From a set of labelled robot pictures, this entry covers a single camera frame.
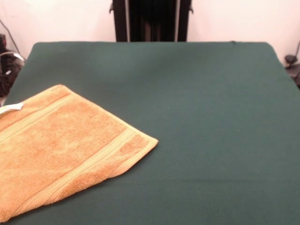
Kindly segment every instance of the towel tag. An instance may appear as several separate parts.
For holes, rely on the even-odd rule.
[[[13,105],[5,105],[3,107],[0,107],[0,115],[3,113],[6,113],[8,111],[12,111],[12,110],[21,110],[23,107],[24,103],[18,103],[18,104],[13,104]]]

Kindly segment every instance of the orange towel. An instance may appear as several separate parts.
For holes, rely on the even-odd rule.
[[[0,115],[0,222],[118,176],[157,140],[62,85]]]

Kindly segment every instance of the green felt surface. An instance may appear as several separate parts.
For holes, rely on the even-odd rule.
[[[7,104],[58,83],[159,144],[7,224],[300,223],[300,92],[268,44],[39,43]]]

